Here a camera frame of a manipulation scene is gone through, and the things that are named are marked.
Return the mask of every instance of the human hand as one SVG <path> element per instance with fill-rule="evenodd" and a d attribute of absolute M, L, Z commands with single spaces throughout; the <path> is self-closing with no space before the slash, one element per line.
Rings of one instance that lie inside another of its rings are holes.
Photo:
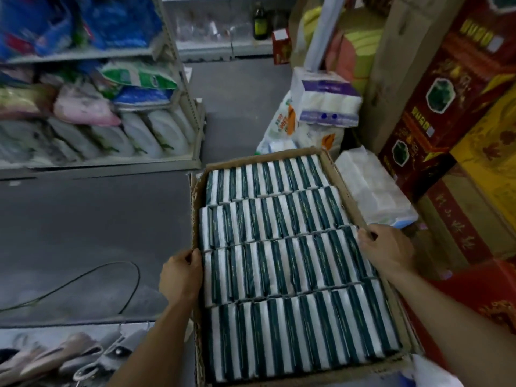
<path fill-rule="evenodd" d="M 372 240 L 364 228 L 358 231 L 358 243 L 362 253 L 388 280 L 400 273 L 416 272 L 414 246 L 402 231 L 390 225 L 371 224 L 371 232 L 378 235 Z"/>
<path fill-rule="evenodd" d="M 184 250 L 171 256 L 159 276 L 159 291 L 169 304 L 193 304 L 202 286 L 201 251 Z"/>

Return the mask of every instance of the concrete floor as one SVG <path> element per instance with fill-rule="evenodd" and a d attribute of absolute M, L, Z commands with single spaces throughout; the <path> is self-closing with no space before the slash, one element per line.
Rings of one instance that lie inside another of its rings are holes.
<path fill-rule="evenodd" d="M 289 89 L 290 66 L 271 58 L 192 66 L 193 94 L 207 110 L 202 162 L 252 155 Z M 97 265 L 131 260 L 141 283 L 123 317 L 156 319 L 165 305 L 161 266 L 190 244 L 185 174 L 0 183 L 0 309 Z M 37 306 L 0 313 L 0 326 L 119 320 L 135 280 L 131 266 L 103 268 Z"/>

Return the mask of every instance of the red box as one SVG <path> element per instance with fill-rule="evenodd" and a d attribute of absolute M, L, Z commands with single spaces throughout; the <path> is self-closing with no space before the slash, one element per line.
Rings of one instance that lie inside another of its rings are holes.
<path fill-rule="evenodd" d="M 448 149 L 434 148 L 404 112 L 378 158 L 411 200 L 423 195 L 455 163 Z"/>
<path fill-rule="evenodd" d="M 454 274 L 445 281 L 431 281 L 441 292 L 516 334 L 516 269 L 503 260 L 489 260 Z M 409 319 L 425 355 L 442 368 L 448 364 L 430 334 L 407 307 Z"/>
<path fill-rule="evenodd" d="M 516 63 L 516 0 L 467 0 L 450 31 L 503 65 Z"/>
<path fill-rule="evenodd" d="M 450 32 L 405 111 L 432 146 L 451 149 L 515 79 L 514 65 L 501 66 Z"/>
<path fill-rule="evenodd" d="M 292 42 L 287 28 L 273 31 L 274 65 L 288 64 L 292 53 Z"/>

